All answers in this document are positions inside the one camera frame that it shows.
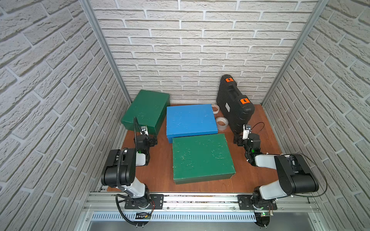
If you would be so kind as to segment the green shoebox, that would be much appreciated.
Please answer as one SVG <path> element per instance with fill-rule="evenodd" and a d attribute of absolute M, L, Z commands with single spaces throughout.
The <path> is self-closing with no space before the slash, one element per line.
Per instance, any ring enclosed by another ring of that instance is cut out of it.
<path fill-rule="evenodd" d="M 139 125 L 147 126 L 150 135 L 158 135 L 169 106 L 168 93 L 141 90 L 121 119 L 121 123 L 127 130 L 133 131 L 136 117 Z"/>
<path fill-rule="evenodd" d="M 174 138 L 172 153 L 175 184 L 225 180 L 236 174 L 224 134 Z"/>

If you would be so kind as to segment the blue shoebox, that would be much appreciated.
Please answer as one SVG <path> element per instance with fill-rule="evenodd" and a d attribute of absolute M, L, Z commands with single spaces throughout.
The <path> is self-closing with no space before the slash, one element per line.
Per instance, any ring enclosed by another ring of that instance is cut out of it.
<path fill-rule="evenodd" d="M 217 134 L 211 104 L 167 107 L 166 135 L 169 143 L 174 138 Z"/>

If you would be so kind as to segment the green shoebox front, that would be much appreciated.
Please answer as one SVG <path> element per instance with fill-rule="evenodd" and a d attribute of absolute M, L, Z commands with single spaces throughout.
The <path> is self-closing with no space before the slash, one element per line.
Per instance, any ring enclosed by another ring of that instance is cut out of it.
<path fill-rule="evenodd" d="M 236 174 L 224 134 L 174 138 L 172 153 L 175 184 L 225 180 Z"/>

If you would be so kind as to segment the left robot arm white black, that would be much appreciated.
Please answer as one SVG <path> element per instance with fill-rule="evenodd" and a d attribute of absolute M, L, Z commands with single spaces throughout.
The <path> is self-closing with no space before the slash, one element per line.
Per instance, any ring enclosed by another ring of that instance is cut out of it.
<path fill-rule="evenodd" d="M 118 194 L 118 203 L 129 207 L 154 209 L 148 186 L 136 178 L 136 167 L 147 166 L 150 161 L 149 149 L 158 144 L 156 136 L 139 135 L 134 138 L 134 148 L 110 150 L 100 180 L 103 186 L 117 188 L 125 193 Z"/>

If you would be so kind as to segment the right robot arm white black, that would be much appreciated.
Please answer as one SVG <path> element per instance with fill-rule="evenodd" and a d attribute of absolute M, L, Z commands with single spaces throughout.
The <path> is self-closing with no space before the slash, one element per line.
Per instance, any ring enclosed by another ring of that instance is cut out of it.
<path fill-rule="evenodd" d="M 269 155 L 260 148 L 260 136 L 250 133 L 248 137 L 234 136 L 234 143 L 245 149 L 245 157 L 254 167 L 274 169 L 278 180 L 255 187 L 252 195 L 241 200 L 250 209 L 275 210 L 275 200 L 297 193 L 316 192 L 319 182 L 301 154 Z"/>

